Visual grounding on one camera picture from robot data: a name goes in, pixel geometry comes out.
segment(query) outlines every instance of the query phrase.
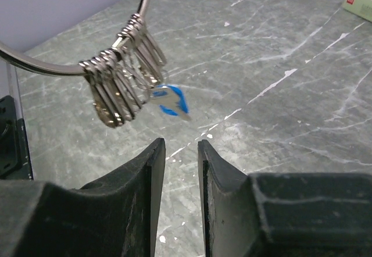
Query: gray marble surface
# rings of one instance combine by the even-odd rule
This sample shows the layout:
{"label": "gray marble surface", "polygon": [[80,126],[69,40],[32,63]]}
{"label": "gray marble surface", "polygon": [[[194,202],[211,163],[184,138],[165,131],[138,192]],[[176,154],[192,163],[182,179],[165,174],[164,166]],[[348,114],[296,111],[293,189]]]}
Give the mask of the gray marble surface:
{"label": "gray marble surface", "polygon": [[[109,47],[139,0],[123,0],[28,54],[77,63]],[[372,172],[372,25],[342,0],[152,0],[149,29],[193,121],[148,105],[109,130],[82,78],[19,71],[37,180],[81,187],[167,144],[157,256],[203,256],[196,145],[252,172]]]}

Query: green box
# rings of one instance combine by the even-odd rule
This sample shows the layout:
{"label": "green box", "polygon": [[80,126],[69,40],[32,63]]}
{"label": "green box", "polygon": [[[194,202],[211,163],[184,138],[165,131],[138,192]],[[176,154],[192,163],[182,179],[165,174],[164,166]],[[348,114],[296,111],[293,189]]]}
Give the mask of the green box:
{"label": "green box", "polygon": [[372,22],[372,0],[344,0],[342,7]]}

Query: metal rod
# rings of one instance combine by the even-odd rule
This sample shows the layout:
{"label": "metal rod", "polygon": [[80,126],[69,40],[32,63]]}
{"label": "metal rod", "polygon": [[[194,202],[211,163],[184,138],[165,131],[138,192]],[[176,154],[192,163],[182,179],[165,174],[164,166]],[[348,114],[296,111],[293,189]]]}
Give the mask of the metal rod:
{"label": "metal rod", "polygon": [[[141,0],[137,12],[144,17],[150,0]],[[21,69],[48,76],[85,76],[80,65],[56,65],[31,58],[0,42],[0,58]]]}

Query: key ring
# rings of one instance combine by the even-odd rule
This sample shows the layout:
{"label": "key ring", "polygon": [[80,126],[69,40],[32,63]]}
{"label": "key ring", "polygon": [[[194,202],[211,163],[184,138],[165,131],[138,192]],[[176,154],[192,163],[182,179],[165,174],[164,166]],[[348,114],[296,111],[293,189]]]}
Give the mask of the key ring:
{"label": "key ring", "polygon": [[[145,16],[150,0],[141,0],[137,16]],[[124,47],[128,39],[125,39],[120,45]],[[47,76],[86,76],[87,73],[81,65],[56,65],[40,61],[24,55],[21,52],[9,48],[0,42],[0,58],[21,69],[43,74]]]}

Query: black plastic part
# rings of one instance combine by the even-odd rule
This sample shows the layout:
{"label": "black plastic part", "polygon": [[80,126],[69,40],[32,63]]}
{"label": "black plastic part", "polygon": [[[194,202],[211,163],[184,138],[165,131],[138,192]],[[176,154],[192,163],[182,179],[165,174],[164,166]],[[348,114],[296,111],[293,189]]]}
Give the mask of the black plastic part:
{"label": "black plastic part", "polygon": [[245,175],[198,145],[206,257],[372,256],[372,177]]}
{"label": "black plastic part", "polygon": [[154,256],[164,139],[80,190],[0,181],[0,256]]}
{"label": "black plastic part", "polygon": [[0,179],[33,179],[24,120],[14,99],[0,99]]}

